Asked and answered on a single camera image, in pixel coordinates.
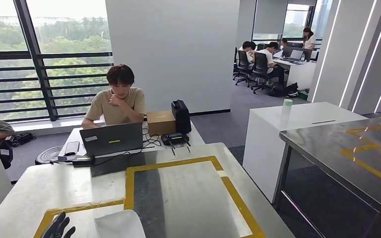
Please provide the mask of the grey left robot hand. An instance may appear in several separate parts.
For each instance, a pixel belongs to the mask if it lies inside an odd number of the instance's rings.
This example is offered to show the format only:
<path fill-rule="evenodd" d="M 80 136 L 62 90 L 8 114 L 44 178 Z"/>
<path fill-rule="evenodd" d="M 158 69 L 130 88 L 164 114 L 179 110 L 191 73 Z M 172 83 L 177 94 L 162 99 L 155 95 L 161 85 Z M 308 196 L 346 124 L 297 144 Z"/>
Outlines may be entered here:
<path fill-rule="evenodd" d="M 76 227 L 72 226 L 67 231 L 65 229 L 70 223 L 70 218 L 63 211 L 52 220 L 41 234 L 41 238 L 70 238 L 76 231 Z"/>

